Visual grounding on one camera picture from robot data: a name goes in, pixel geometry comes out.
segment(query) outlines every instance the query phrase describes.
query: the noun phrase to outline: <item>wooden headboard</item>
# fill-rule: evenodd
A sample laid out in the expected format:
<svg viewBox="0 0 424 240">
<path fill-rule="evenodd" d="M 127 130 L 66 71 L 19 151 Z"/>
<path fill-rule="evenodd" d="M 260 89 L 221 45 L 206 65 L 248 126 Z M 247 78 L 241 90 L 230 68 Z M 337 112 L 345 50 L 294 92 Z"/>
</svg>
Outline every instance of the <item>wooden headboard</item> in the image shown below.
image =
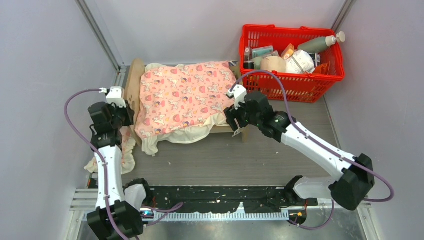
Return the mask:
<svg viewBox="0 0 424 240">
<path fill-rule="evenodd" d="M 137 117 L 140 112 L 140 80 L 142 75 L 145 74 L 145 63 L 140 58 L 136 58 L 132 61 L 131 67 L 129 67 L 128 79 L 126 80 L 124 98 L 128 101 L 131 109 L 134 110 L 134 125 L 131 128 L 132 137 L 135 139 L 135 142 L 141 146 L 142 140 L 136 134 L 135 125 L 137 122 Z"/>
</svg>

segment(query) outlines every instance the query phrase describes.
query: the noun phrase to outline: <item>gray wood surface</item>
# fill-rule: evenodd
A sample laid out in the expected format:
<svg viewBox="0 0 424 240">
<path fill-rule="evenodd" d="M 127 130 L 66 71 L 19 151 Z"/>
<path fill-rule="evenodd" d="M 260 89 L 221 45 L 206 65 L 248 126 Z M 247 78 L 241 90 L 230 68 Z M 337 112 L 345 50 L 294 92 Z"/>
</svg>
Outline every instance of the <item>gray wood surface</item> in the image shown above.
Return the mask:
<svg viewBox="0 0 424 240">
<path fill-rule="evenodd" d="M 274 110 L 285 111 L 283 101 L 270 101 Z M 336 145 L 324 100 L 289 102 L 291 114 L 320 138 Z M 122 176 L 125 184 L 145 178 L 150 185 L 284 186 L 294 176 L 327 177 L 328 174 L 297 150 L 267 138 L 251 127 L 248 141 L 241 135 L 210 134 L 193 144 L 159 142 L 156 156 L 136 147 L 135 169 Z"/>
</svg>

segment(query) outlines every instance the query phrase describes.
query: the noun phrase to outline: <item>beige round object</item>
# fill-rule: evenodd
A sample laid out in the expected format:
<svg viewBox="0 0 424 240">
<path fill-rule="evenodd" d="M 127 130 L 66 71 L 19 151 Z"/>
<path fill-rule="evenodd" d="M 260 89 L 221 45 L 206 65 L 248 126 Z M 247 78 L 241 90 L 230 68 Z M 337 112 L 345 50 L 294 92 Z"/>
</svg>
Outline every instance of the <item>beige round object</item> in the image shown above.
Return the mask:
<svg viewBox="0 0 424 240">
<path fill-rule="evenodd" d="M 269 72 L 276 71 L 278 73 L 285 73 L 286 61 L 280 56 L 269 56 L 260 61 L 260 69 Z"/>
</svg>

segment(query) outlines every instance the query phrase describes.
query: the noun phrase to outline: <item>gray wall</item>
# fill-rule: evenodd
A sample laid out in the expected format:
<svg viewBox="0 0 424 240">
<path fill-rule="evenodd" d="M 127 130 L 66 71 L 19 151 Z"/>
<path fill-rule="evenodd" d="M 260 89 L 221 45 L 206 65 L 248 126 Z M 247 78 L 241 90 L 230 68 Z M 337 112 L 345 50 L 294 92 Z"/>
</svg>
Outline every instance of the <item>gray wall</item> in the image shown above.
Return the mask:
<svg viewBox="0 0 424 240">
<path fill-rule="evenodd" d="M 86 0 L 118 59 L 130 65 L 238 59 L 244 24 L 331 28 L 344 0 Z"/>
<path fill-rule="evenodd" d="M 115 71 L 73 0 L 1 1 L 0 12 L 0 239 L 58 240 L 93 156 L 64 103 L 110 86 Z M 87 93 L 70 106 L 86 136 L 87 108 L 102 99 Z"/>
<path fill-rule="evenodd" d="M 422 239 L 424 2 L 357 1 L 341 30 L 346 78 L 326 95 L 342 147 L 373 159 L 395 198 L 373 204 L 383 239 Z M 383 198 L 383 183 L 371 191 Z"/>
</svg>

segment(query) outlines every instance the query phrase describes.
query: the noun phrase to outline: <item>black peeling surface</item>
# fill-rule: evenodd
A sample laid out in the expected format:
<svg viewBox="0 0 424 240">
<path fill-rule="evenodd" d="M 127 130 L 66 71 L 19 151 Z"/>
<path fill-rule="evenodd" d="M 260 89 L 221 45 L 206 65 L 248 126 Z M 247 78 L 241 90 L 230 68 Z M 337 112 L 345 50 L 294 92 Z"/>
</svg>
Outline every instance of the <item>black peeling surface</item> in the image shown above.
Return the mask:
<svg viewBox="0 0 424 240">
<path fill-rule="evenodd" d="M 170 209 L 183 202 L 178 213 L 234 213 L 240 203 L 246 214 L 279 213 L 280 208 L 291 207 L 282 199 L 284 189 L 278 187 L 151 186 L 151 190 L 156 208 Z M 304 204 L 300 201 L 295 206 Z M 308 206 L 317 205 L 316 198 L 309 199 Z"/>
</svg>

